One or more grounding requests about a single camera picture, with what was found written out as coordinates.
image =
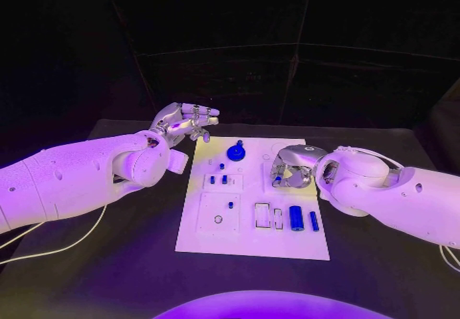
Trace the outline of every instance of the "blue battery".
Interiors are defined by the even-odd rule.
[[[290,207],[290,229],[293,231],[304,230],[304,218],[301,216],[300,206]]]
[[[310,212],[310,219],[311,219],[311,226],[313,226],[313,231],[318,231],[318,220],[316,219],[316,212]]]

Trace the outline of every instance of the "black table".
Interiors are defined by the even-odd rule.
[[[101,120],[91,138],[130,134],[148,122]],[[215,136],[304,138],[331,151],[368,148],[404,165],[432,168],[409,130],[220,124]],[[186,139],[177,150],[193,156]],[[330,261],[174,252],[192,158],[150,189],[108,205],[91,236],[68,251],[13,262],[0,275],[1,318],[151,318],[199,297],[232,290],[285,290],[356,304],[395,318],[457,318],[460,275],[434,244],[350,217],[318,200]],[[57,249],[91,228],[101,210],[53,221],[16,256]]]

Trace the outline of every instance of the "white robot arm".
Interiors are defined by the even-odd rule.
[[[382,158],[395,165],[391,169]],[[293,175],[282,178],[284,170]],[[285,147],[272,164],[274,187],[306,187],[352,216],[370,214],[386,226],[443,246],[460,248],[460,177],[402,167],[380,154],[339,147]]]
[[[166,169],[182,173],[187,155],[170,150],[184,134],[196,140],[219,111],[171,103],[148,130],[42,150],[0,169],[0,233],[81,215],[153,186]]]

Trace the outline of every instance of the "blue object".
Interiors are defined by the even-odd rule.
[[[301,217],[300,206],[290,207],[290,229],[293,231],[303,231],[304,230],[304,219]]]
[[[242,141],[239,140],[236,145],[228,149],[228,158],[231,161],[241,161],[246,155],[246,151],[242,148]]]
[[[311,226],[313,226],[313,231],[318,231],[318,220],[316,219],[316,212],[310,212],[310,218],[311,218]]]

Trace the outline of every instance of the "blue knob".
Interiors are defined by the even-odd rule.
[[[242,141],[239,140],[236,142],[236,145],[233,145],[228,149],[228,158],[231,161],[241,161],[246,155],[246,151],[242,148]]]

